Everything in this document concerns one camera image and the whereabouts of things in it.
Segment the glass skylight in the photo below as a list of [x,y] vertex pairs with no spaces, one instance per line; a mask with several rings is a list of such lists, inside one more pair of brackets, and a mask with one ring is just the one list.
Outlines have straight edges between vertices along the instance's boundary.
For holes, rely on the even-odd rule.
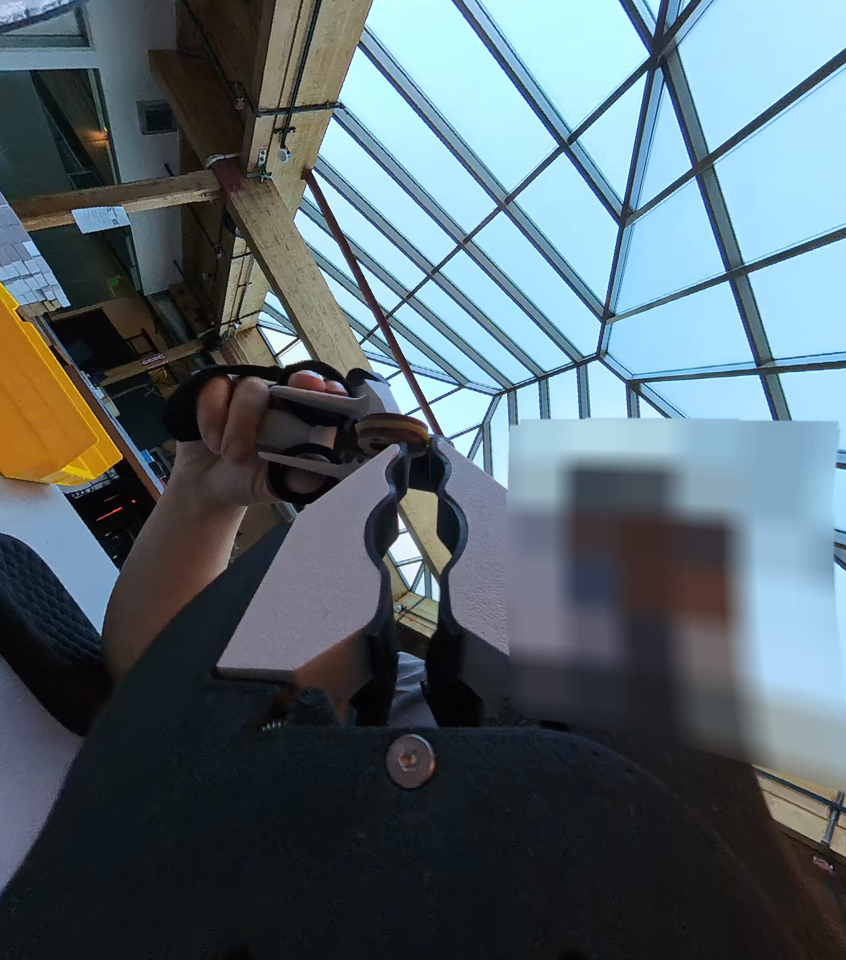
[[836,422],[846,2],[373,2],[316,174],[443,429]]

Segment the red pipe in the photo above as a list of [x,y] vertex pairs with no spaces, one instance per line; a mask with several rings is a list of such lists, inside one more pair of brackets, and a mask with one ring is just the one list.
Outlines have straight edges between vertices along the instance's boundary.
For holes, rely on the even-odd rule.
[[413,370],[408,364],[408,361],[405,358],[405,354],[390,326],[389,321],[384,316],[381,306],[379,305],[377,298],[363,272],[361,269],[357,257],[355,256],[352,247],[346,238],[342,228],[337,222],[333,211],[330,208],[330,205],[315,177],[315,174],[311,169],[304,169],[301,174],[301,179],[309,187],[309,191],[312,196],[315,198],[316,203],[319,207],[319,210],[330,230],[330,233],[333,235],[337,245],[339,246],[342,255],[345,257],[346,262],[353,273],[354,279],[357,282],[360,292],[363,294],[364,299],[368,308],[373,313],[373,316],[377,322],[378,327],[381,330],[386,342],[388,343],[393,357],[405,376],[405,379],[409,385],[410,390],[414,394],[421,411],[423,412],[425,419],[430,427],[431,432],[435,436],[442,436],[443,431],[438,422],[436,415],[433,413],[429,401],[426,398],[425,393],[423,392],[420,384],[414,374]]

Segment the white paper notice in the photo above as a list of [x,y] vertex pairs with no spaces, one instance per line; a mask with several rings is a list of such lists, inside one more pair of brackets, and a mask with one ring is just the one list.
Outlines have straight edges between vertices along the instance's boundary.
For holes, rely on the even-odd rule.
[[123,229],[130,225],[129,215],[121,206],[91,206],[72,209],[70,216],[81,234],[97,234]]

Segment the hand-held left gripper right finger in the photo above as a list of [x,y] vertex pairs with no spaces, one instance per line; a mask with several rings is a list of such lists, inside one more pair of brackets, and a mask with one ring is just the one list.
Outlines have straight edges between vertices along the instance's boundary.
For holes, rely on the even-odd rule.
[[430,438],[427,454],[416,459],[406,448],[405,461],[407,487],[436,495],[436,533],[450,552],[423,690],[437,726],[477,727],[500,712],[511,691],[507,491],[445,438]]

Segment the round wooden disc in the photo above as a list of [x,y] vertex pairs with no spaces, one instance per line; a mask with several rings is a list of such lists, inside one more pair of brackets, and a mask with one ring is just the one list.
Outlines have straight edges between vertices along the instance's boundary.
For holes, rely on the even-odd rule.
[[368,414],[355,424],[357,448],[368,457],[391,445],[404,444],[412,459],[429,450],[429,428],[415,417],[393,412]]

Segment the wooden roof beam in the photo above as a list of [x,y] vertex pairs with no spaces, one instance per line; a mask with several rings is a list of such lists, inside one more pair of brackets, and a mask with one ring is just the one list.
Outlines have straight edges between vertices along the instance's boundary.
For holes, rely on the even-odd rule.
[[222,188],[210,171],[19,198],[9,202],[29,232],[74,225],[72,210],[123,208],[126,213],[161,210],[219,199]]
[[177,49],[148,54],[188,151],[310,356],[369,368],[294,222],[370,2],[177,2]]

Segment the person's grey shirt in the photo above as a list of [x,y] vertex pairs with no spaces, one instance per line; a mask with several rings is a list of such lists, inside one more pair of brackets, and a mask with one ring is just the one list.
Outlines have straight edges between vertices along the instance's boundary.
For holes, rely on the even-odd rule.
[[423,690],[427,679],[422,659],[399,652],[397,676],[388,723],[393,728],[435,728],[437,722]]

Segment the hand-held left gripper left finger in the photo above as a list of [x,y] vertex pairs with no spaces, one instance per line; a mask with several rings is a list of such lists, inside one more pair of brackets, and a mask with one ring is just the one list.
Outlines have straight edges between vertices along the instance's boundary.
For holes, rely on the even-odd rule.
[[398,653],[384,555],[403,447],[365,462],[291,524],[216,663],[226,679],[324,691],[341,719],[386,726]]

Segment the person's right hand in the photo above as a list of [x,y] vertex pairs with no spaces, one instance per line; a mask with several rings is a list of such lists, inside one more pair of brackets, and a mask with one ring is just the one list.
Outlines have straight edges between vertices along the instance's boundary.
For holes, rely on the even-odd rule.
[[256,438],[270,402],[267,383],[254,376],[216,376],[196,398],[198,439],[177,445],[159,506],[199,520],[239,519],[270,503]]

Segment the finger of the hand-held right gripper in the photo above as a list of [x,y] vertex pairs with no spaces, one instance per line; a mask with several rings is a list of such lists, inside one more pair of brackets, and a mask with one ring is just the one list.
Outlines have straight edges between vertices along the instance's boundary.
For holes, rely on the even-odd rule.
[[362,413],[396,413],[397,402],[388,382],[361,367],[348,373],[350,396],[359,401]]
[[375,469],[384,471],[394,460],[398,459],[398,445],[389,444],[377,451],[373,456],[361,453],[346,459],[343,452],[333,450],[326,446],[318,445],[318,460],[326,461],[322,473],[333,481],[342,481],[362,469],[369,469],[369,465]]

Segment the black wrist rest pad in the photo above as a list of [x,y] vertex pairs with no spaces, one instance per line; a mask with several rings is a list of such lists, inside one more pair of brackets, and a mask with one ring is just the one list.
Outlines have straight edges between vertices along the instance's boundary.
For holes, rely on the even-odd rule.
[[46,562],[3,533],[0,654],[57,722],[89,733],[113,689],[100,634]]

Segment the person's right forearm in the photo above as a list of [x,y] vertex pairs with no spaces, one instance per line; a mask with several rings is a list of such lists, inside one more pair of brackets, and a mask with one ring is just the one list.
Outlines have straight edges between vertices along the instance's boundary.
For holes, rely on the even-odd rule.
[[125,677],[161,630],[221,575],[247,509],[274,498],[262,481],[234,495],[173,474],[123,564],[102,629],[105,665]]

